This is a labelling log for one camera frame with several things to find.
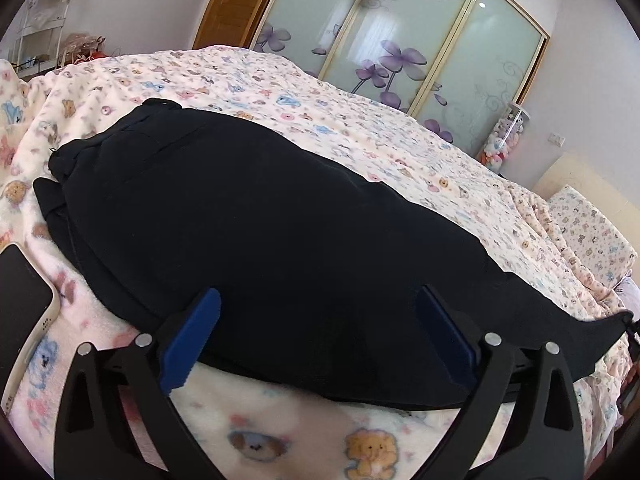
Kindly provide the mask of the dark navy pants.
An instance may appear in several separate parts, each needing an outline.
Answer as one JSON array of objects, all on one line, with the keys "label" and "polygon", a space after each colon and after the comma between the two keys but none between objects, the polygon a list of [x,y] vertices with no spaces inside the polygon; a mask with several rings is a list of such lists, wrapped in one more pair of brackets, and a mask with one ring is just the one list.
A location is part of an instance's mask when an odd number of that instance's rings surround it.
[{"label": "dark navy pants", "polygon": [[482,333],[555,342],[574,379],[630,321],[574,318],[454,222],[241,118],[149,99],[49,170],[49,233],[104,307],[152,333],[215,289],[204,364],[335,402],[465,401],[416,314],[425,286]]}]

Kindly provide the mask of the small-print patterned pillow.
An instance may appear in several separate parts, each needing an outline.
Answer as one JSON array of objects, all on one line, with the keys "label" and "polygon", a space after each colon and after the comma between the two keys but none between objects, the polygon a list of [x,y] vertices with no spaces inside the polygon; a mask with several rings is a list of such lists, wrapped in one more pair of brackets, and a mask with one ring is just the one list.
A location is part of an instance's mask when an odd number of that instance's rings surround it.
[{"label": "small-print patterned pillow", "polygon": [[638,252],[585,196],[564,185],[547,203],[567,245],[599,282],[615,288],[631,274]]}]

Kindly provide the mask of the cream headboard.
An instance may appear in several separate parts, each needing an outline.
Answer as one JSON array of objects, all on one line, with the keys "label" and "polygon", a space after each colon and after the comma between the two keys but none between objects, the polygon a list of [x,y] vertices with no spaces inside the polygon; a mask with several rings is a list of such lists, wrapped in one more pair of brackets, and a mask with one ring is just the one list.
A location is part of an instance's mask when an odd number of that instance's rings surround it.
[{"label": "cream headboard", "polygon": [[534,184],[533,191],[548,200],[564,185],[585,196],[639,250],[639,208],[631,200],[572,155],[558,158]]}]

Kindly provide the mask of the black smartphone cream case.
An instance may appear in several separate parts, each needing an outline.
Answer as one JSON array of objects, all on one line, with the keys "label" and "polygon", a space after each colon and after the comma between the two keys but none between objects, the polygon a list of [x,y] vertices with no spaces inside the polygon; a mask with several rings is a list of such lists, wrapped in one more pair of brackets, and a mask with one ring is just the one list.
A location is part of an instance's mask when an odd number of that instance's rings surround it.
[{"label": "black smartphone cream case", "polygon": [[1,411],[9,414],[35,348],[58,315],[58,296],[48,279],[10,243],[1,251]]}]

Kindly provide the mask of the cartoon animal print fleece blanket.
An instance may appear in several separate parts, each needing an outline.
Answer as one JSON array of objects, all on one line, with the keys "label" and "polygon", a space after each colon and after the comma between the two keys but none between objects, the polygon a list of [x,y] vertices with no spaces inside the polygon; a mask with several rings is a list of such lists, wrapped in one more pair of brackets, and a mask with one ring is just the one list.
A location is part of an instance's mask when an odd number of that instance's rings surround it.
[{"label": "cartoon animal print fleece blanket", "polygon": [[1,66],[1,409],[48,479],[580,479],[638,326],[552,208],[232,47]]}]

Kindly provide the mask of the clear tube of plush toys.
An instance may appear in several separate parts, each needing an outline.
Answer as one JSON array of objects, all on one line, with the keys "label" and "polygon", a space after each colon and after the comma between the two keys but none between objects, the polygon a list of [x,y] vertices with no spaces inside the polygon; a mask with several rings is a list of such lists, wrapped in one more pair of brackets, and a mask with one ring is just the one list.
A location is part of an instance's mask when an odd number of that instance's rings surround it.
[{"label": "clear tube of plush toys", "polygon": [[521,105],[510,102],[489,133],[477,160],[498,174],[503,163],[520,143],[529,119],[529,114]]}]

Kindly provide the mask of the floral glass sliding wardrobe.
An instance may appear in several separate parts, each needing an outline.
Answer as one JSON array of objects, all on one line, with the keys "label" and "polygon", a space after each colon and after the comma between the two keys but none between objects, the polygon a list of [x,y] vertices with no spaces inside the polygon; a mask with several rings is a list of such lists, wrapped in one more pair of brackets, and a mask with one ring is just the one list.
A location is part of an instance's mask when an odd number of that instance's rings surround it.
[{"label": "floral glass sliding wardrobe", "polygon": [[194,44],[284,56],[476,155],[548,40],[515,0],[209,0]]}]

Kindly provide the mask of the white desk shelf unit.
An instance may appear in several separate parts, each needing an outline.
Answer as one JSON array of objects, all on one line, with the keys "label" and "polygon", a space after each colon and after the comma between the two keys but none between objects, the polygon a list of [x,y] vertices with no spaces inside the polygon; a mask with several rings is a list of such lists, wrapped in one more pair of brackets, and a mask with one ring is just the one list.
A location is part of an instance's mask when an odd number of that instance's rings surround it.
[{"label": "white desk shelf unit", "polygon": [[72,0],[27,0],[10,61],[21,79],[55,70]]}]

